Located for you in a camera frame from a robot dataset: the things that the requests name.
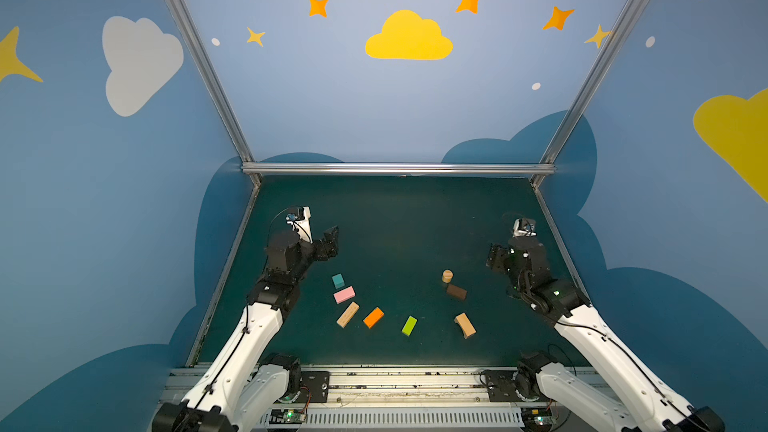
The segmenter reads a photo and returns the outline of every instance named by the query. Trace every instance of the rectangular block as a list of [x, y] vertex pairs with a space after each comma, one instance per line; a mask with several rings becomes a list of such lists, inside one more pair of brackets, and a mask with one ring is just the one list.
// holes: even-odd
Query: rectangular block
[[333, 286], [336, 288], [344, 287], [344, 277], [341, 276], [341, 274], [336, 274], [333, 277], [331, 277], [333, 280]]
[[352, 287], [347, 287], [342, 291], [338, 291], [333, 295], [333, 298], [336, 300], [337, 304], [340, 304], [344, 301], [350, 300], [352, 297], [355, 296], [355, 289]]
[[417, 320], [411, 316], [408, 316], [408, 320], [406, 321], [406, 325], [402, 328], [402, 332], [407, 335], [411, 336], [411, 332], [413, 332], [413, 327], [416, 325]]
[[463, 301], [467, 298], [467, 291], [461, 287], [456, 287], [454, 284], [448, 284], [448, 288], [446, 289], [446, 292], [448, 293], [448, 295], [452, 295], [453, 297], [456, 297], [460, 301]]
[[384, 312], [382, 312], [382, 310], [377, 307], [377, 308], [373, 309], [373, 312], [368, 314], [368, 317], [363, 319], [362, 322], [365, 325], [367, 325], [368, 328], [372, 328], [374, 325], [376, 325], [376, 322], [378, 322], [379, 319], [381, 319], [382, 317], [384, 317]]
[[470, 338], [475, 335], [475, 328], [472, 326], [472, 322], [469, 321], [466, 314], [457, 315], [453, 321], [462, 328], [464, 338]]
[[352, 316], [360, 310], [360, 306], [356, 304], [355, 302], [351, 303], [349, 307], [346, 308], [343, 314], [341, 314], [341, 317], [339, 317], [339, 320], [336, 321], [338, 325], [341, 325], [341, 328], [346, 327], [346, 325], [350, 322], [350, 319]]

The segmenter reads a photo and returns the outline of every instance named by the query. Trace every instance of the teal block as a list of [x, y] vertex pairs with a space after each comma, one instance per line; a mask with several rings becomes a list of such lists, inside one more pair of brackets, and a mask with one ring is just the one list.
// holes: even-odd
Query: teal block
[[344, 287], [344, 277], [342, 277], [341, 274], [336, 274], [331, 277], [331, 279], [333, 279], [333, 285], [336, 288]]

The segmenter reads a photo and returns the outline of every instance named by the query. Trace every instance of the beige wooden block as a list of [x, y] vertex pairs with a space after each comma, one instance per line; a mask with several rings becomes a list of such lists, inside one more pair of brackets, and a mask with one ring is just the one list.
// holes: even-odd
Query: beige wooden block
[[350, 322], [352, 319], [352, 316], [357, 312], [357, 310], [360, 308], [358, 304], [355, 302], [351, 303], [349, 307], [346, 308], [343, 314], [341, 314], [341, 317], [339, 317], [339, 320], [336, 321], [338, 325], [341, 325], [341, 328], [346, 327], [346, 325]]
[[472, 326], [472, 322], [469, 321], [466, 314], [457, 315], [453, 321], [462, 328], [464, 338], [470, 338], [475, 335], [475, 328]]

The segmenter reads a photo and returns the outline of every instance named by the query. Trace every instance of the star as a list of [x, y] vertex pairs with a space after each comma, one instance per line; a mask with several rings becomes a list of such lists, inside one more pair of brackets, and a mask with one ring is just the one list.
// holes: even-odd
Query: star
[[328, 17], [328, 15], [326, 15], [326, 4], [328, 4], [328, 0], [310, 0], [310, 4], [312, 4], [310, 17], [313, 15]]
[[248, 39], [248, 42], [256, 42], [260, 46], [264, 47], [264, 44], [261, 43], [261, 36], [266, 34], [266, 32], [262, 32], [261, 34], [257, 34], [253, 32], [250, 27], [248, 27], [248, 32], [250, 32], [250, 38]]
[[16, 57], [16, 44], [18, 43], [18, 27], [14, 27], [5, 39], [0, 41], [0, 82], [12, 74], [27, 77], [28, 79], [42, 82], [43, 79], [32, 72]]
[[592, 38], [584, 43], [590, 43], [594, 42], [598, 44], [598, 48], [600, 48], [600, 45], [603, 43], [603, 39], [610, 35], [610, 30], [608, 32], [603, 32], [603, 27], [598, 25], [598, 32], [592, 36]]
[[478, 1], [479, 0], [462, 0], [462, 2], [458, 5], [458, 8], [456, 9], [456, 12], [461, 12], [462, 10], [469, 10], [473, 14], [476, 14], [478, 12]]
[[576, 9], [562, 11], [555, 7], [554, 10], [552, 10], [552, 18], [547, 22], [547, 25], [544, 26], [543, 30], [549, 29], [550, 27], [556, 27], [558, 30], [562, 30], [563, 25], [565, 25], [565, 19], [567, 19], [574, 10]]

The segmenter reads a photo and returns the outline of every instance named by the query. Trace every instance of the dark green mat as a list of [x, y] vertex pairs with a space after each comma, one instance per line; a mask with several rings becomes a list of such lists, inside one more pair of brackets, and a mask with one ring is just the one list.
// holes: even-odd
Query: dark green mat
[[[310, 207], [316, 238], [340, 226], [340, 252], [311, 267], [298, 305], [265, 353], [297, 355], [304, 364], [512, 366], [521, 352], [554, 343], [576, 365], [587, 365], [523, 302], [504, 294], [505, 276], [485, 267], [491, 243], [509, 238], [502, 215], [519, 213], [536, 220], [553, 273], [568, 276], [528, 181], [457, 177], [267, 177], [199, 361], [214, 360], [234, 330], [264, 266], [270, 220], [294, 205]], [[278, 219], [274, 227], [288, 226]], [[447, 295], [441, 282], [447, 268], [452, 283], [468, 291], [465, 302]], [[344, 329], [336, 320], [350, 302], [332, 297], [331, 276], [339, 273], [360, 305]], [[369, 330], [362, 320], [376, 307], [384, 318]], [[453, 322], [461, 312], [477, 329], [467, 340]], [[409, 315], [418, 323], [407, 337], [400, 330]]]

